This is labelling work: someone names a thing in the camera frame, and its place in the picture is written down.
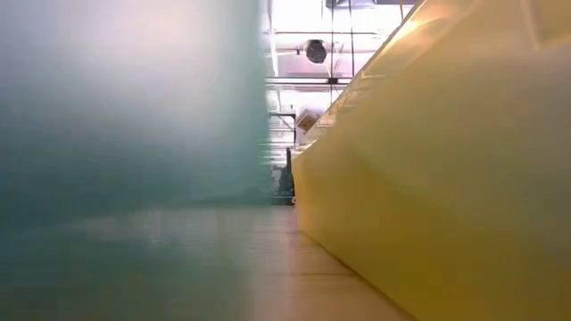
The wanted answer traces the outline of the teal green plastic cup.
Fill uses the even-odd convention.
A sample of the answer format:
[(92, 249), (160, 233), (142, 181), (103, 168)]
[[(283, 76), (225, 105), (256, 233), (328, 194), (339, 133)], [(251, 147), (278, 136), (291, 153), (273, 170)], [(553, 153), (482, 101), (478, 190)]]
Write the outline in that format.
[(0, 321), (246, 321), (261, 0), (0, 0)]

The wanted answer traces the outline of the dark round hanging device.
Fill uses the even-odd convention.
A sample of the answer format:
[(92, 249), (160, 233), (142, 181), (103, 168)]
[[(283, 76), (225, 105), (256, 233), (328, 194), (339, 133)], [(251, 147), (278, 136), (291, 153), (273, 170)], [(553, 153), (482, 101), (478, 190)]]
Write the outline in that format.
[(305, 46), (306, 58), (315, 64), (323, 64), (327, 58), (327, 49), (320, 39), (310, 39)]

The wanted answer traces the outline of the black aluminium table frame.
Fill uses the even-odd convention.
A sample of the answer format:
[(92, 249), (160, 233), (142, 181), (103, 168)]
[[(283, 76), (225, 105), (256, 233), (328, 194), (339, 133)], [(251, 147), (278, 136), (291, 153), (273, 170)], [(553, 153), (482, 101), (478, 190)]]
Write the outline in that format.
[[(269, 110), (271, 201), (294, 204), (292, 158), (305, 143), (296, 116), (320, 114), (349, 85), (377, 49), (421, 0), (261, 0), (261, 40)], [(310, 62), (305, 46), (320, 39), (323, 64)]]

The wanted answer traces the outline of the cream square object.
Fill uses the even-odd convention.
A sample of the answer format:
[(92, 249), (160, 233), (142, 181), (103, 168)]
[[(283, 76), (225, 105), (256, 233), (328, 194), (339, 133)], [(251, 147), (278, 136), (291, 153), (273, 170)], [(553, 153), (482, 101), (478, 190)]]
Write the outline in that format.
[(320, 114), (315, 111), (305, 109), (296, 116), (295, 126), (303, 133), (307, 133), (320, 119)]

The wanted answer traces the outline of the yellow translucent plastic bin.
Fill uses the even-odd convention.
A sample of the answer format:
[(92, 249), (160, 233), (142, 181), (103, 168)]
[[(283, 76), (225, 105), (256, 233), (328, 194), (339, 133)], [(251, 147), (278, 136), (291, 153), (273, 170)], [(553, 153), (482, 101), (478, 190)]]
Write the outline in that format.
[(293, 170), (301, 229), (418, 321), (571, 321), (571, 0), (421, 0)]

